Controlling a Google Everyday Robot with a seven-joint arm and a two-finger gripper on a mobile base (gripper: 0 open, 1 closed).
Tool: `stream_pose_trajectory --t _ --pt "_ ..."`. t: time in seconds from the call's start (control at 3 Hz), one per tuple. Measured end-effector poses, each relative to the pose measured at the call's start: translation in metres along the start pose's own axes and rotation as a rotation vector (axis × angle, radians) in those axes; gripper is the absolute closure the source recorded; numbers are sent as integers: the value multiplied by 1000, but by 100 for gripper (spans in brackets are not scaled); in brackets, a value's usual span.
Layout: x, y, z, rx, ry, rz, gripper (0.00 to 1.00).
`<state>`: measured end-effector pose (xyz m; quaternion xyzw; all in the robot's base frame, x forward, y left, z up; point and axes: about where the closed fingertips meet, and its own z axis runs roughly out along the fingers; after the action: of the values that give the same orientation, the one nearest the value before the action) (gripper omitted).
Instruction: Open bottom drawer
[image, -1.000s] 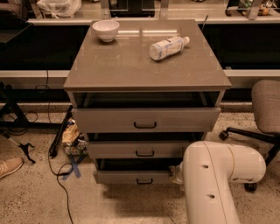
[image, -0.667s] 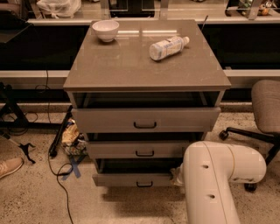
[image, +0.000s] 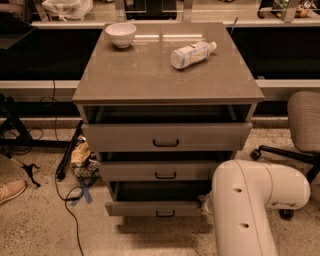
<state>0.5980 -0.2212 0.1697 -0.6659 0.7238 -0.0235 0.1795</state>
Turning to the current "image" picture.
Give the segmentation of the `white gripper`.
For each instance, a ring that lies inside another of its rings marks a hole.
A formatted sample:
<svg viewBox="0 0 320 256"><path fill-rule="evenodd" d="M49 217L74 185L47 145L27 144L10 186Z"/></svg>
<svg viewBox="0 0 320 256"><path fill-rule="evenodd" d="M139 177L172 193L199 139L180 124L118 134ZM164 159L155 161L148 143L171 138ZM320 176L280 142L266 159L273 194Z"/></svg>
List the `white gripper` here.
<svg viewBox="0 0 320 256"><path fill-rule="evenodd" d="M212 215L213 214L213 202L211 200L211 196L209 194L199 195L198 200L201 203L200 212L204 215Z"/></svg>

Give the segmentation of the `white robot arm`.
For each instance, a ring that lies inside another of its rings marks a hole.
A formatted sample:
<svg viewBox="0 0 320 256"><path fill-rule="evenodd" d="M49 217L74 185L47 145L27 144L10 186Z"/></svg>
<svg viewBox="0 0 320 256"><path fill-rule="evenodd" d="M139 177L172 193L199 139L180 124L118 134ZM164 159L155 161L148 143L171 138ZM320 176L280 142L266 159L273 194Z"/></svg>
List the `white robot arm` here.
<svg viewBox="0 0 320 256"><path fill-rule="evenodd" d="M201 212L214 217L218 256L278 256L266 210L300 209L309 198L309 182L292 167L229 160L200 201Z"/></svg>

